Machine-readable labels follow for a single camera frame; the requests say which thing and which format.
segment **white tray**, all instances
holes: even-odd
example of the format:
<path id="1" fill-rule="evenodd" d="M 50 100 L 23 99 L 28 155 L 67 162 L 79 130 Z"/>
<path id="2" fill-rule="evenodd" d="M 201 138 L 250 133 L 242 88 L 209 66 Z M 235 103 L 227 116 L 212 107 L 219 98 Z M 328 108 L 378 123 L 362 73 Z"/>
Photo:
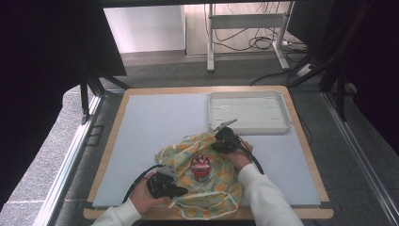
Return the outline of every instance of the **white tray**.
<path id="1" fill-rule="evenodd" d="M 237 135 L 283 134 L 292 125 L 282 93 L 277 90 L 213 92 L 208 96 L 209 127 L 229 125 Z"/>

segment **hand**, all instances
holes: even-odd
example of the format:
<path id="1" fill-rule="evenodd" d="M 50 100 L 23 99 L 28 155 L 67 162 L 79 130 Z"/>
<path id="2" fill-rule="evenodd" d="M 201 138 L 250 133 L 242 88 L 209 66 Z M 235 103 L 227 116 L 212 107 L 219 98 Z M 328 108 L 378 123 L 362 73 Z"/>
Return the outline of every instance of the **hand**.
<path id="1" fill-rule="evenodd" d="M 150 172 L 145 177 L 150 178 L 154 175 L 154 172 Z M 164 204 L 170 201 L 169 197 L 161 197 L 159 199 L 154 199 L 150 194 L 150 191 L 147 189 L 147 179 L 143 178 L 136 185 L 132 194 L 130 195 L 130 200 L 133 205 L 137 209 L 140 215 L 144 215 L 148 210 L 150 210 L 153 206 L 157 204 Z"/>
<path id="2" fill-rule="evenodd" d="M 252 145 L 248 144 L 246 141 L 241 142 L 241 146 L 252 152 Z M 248 156 L 238 148 L 232 153 L 224 154 L 224 156 L 229 159 L 238 170 L 241 170 L 244 166 L 252 163 L 252 160 L 250 160 Z"/>

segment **wooden frame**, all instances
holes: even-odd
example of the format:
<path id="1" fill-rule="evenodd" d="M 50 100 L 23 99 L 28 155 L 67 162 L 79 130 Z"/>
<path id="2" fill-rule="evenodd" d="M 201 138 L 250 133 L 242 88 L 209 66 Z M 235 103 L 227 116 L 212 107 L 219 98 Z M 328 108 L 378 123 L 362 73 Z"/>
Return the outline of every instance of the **wooden frame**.
<path id="1" fill-rule="evenodd" d="M 211 93 L 211 92 L 221 92 L 221 91 L 260 91 L 274 89 L 281 91 L 284 96 L 285 102 L 288 107 L 288 111 L 291 114 L 296 133 L 298 135 L 302 150 L 304 152 L 305 158 L 307 160 L 308 166 L 310 168 L 312 179 L 315 183 L 317 192 L 320 197 L 322 206 L 319 207 L 294 207 L 295 212 L 300 218 L 332 218 L 334 211 L 331 205 L 325 205 L 329 203 L 329 198 L 324 187 L 322 178 L 320 177 L 319 171 L 317 169 L 316 163 L 314 162 L 313 155 L 311 154 L 311 148 L 306 140 L 305 134 L 303 132 L 302 126 L 299 122 L 299 118 L 296 115 L 295 107 L 291 99 L 288 89 L 283 86 L 258 86 L 258 87 L 196 87 L 196 88 L 156 88 L 156 89 L 128 89 L 123 95 L 123 99 L 120 103 L 120 109 L 118 111 L 117 117 L 114 121 L 111 134 L 109 136 L 108 142 L 106 144 L 104 155 L 100 163 L 100 167 L 97 171 L 96 178 L 93 182 L 93 186 L 88 195 L 88 202 L 92 203 L 97 194 L 97 190 L 100 183 L 104 177 L 108 161 L 111 157 L 112 150 L 114 148 L 116 137 L 120 129 L 120 123 L 123 119 L 125 113 L 126 104 L 129 101 L 131 95 L 157 95 L 157 94 L 179 94 L 179 93 Z M 95 219 L 99 217 L 105 210 L 104 209 L 93 209 L 86 208 L 84 210 L 84 216 L 88 219 Z M 176 220 L 184 219 L 179 215 L 176 215 L 170 209 L 166 207 L 154 207 L 150 210 L 142 219 L 147 220 Z M 237 212 L 227 215 L 223 218 L 218 218 L 223 220 L 252 220 L 253 215 L 249 207 L 240 207 Z"/>

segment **cable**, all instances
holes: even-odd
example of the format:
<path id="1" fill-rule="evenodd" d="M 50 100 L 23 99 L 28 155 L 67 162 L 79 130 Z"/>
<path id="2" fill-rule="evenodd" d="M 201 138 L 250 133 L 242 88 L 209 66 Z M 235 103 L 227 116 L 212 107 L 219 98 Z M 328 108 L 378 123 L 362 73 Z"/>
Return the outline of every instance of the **cable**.
<path id="1" fill-rule="evenodd" d="M 130 194 L 132 194 L 133 190 L 135 189 L 136 185 L 141 181 L 141 179 L 144 178 L 145 175 L 147 175 L 151 170 L 153 170 L 153 169 L 155 169 L 155 168 L 161 168 L 161 167 L 163 167 L 163 166 L 164 166 L 164 165 L 158 164 L 158 165 L 152 166 L 152 167 L 150 167 L 149 169 L 143 171 L 143 172 L 137 177 L 137 179 L 135 179 L 135 181 L 132 183 L 132 185 L 131 185 L 131 186 L 129 187 L 129 189 L 127 190 L 126 195 L 125 195 L 125 197 L 124 197 L 122 203 L 124 203 L 124 202 L 127 201 L 127 199 L 129 198 Z"/>
<path id="2" fill-rule="evenodd" d="M 241 142 L 244 143 L 244 145 L 246 146 L 246 148 L 244 148 L 243 146 L 238 145 L 238 148 L 241 149 L 241 150 L 248 156 L 248 158 L 251 159 L 251 160 L 255 163 L 256 167 L 257 167 L 258 170 L 259 170 L 259 172 L 260 172 L 261 174 L 264 174 L 263 169 L 262 169 L 262 166 L 261 166 L 261 164 L 259 163 L 258 159 L 256 159 L 256 157 L 255 157 L 255 156 L 252 154 L 252 152 L 248 149 L 248 147 L 247 147 L 247 145 L 245 144 L 244 140 L 242 140 L 240 137 L 238 137 L 238 138 L 239 138 L 239 139 L 241 140 Z"/>
<path id="3" fill-rule="evenodd" d="M 258 82 L 259 80 L 264 79 L 264 78 L 266 78 L 266 77 L 271 77 L 271 76 L 275 76 L 275 75 L 281 75 L 281 74 L 285 74 L 285 73 L 288 73 L 288 72 L 283 72 L 283 73 L 270 73 L 270 74 L 264 75 L 264 76 L 262 76 L 262 77 L 259 77 L 259 78 L 255 79 L 255 80 L 253 80 L 253 81 L 250 83 L 250 86 L 252 87 L 256 82 Z"/>

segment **floral plastic bag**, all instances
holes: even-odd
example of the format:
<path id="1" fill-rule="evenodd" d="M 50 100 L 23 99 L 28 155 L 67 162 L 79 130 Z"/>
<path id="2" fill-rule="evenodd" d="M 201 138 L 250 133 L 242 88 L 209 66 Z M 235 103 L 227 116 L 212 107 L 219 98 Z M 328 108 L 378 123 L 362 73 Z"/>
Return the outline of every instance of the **floral plastic bag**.
<path id="1" fill-rule="evenodd" d="M 169 205 L 183 218 L 218 218 L 238 209 L 242 185 L 232 163 L 212 149 L 214 142 L 211 133 L 185 137 L 156 155 L 159 164 L 175 166 L 178 173 L 176 186 L 188 189 L 186 195 L 175 197 Z M 205 155 L 211 164 L 209 179 L 205 182 L 196 181 L 190 169 L 192 159 L 199 154 Z"/>

